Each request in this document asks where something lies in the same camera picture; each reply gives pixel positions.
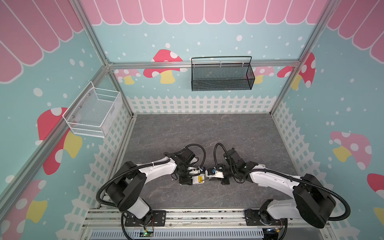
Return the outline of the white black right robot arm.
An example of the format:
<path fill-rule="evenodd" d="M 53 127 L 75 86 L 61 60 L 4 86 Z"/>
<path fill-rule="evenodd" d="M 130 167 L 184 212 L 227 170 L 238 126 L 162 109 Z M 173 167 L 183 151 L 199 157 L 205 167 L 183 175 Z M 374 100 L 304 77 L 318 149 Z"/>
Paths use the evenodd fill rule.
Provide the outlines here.
<path fill-rule="evenodd" d="M 266 200 L 258 212 L 247 214 L 252 223 L 258 220 L 268 226 L 282 219 L 299 219 L 318 229 L 326 225 L 336 201 L 330 193 L 319 188 L 322 184 L 315 176 L 286 175 L 268 169 L 262 164 L 245 162 L 235 149 L 224 153 L 223 157 L 236 180 L 272 188 L 290 197 L 282 201 Z"/>

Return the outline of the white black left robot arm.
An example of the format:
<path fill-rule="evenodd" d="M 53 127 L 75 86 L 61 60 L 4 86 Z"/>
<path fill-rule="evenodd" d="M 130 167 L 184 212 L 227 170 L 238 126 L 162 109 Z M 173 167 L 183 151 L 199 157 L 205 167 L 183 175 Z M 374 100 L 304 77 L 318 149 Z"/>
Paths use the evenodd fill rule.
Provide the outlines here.
<path fill-rule="evenodd" d="M 145 184 L 173 174 L 190 184 L 192 178 L 187 172 L 192 168 L 190 164 L 197 160 L 193 151 L 185 148 L 176 154 L 166 153 L 164 158 L 148 164 L 135 165 L 129 161 L 122 165 L 103 190 L 110 197 L 113 207 L 145 223 L 153 215 L 151 207 L 140 197 Z"/>

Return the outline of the white remote control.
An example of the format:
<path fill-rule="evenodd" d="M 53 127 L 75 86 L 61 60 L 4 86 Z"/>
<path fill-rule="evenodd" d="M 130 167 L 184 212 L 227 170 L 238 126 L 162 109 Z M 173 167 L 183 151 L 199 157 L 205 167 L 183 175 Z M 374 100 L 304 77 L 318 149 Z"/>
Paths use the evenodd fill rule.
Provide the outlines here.
<path fill-rule="evenodd" d="M 194 176 L 192 177 L 192 180 L 193 180 L 193 185 L 203 184 L 205 182 L 205 176 L 204 175 Z"/>

